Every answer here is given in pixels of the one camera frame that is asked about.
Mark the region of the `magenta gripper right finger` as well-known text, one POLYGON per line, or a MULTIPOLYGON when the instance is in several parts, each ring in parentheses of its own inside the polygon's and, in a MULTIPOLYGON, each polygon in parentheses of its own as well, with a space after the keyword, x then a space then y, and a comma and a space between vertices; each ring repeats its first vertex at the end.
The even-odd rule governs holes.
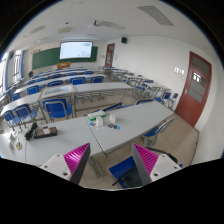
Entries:
POLYGON ((181 167, 168 153, 156 154, 155 150, 144 148, 135 143, 131 146, 131 155, 143 185, 155 182, 181 170, 181 167))

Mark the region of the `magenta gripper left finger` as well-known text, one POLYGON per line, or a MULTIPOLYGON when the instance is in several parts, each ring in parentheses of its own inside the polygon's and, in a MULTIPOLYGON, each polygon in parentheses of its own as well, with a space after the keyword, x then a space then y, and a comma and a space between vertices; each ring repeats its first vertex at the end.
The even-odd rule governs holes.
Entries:
POLYGON ((72 183, 79 184, 91 149, 86 143, 62 155, 55 154, 41 168, 72 183))

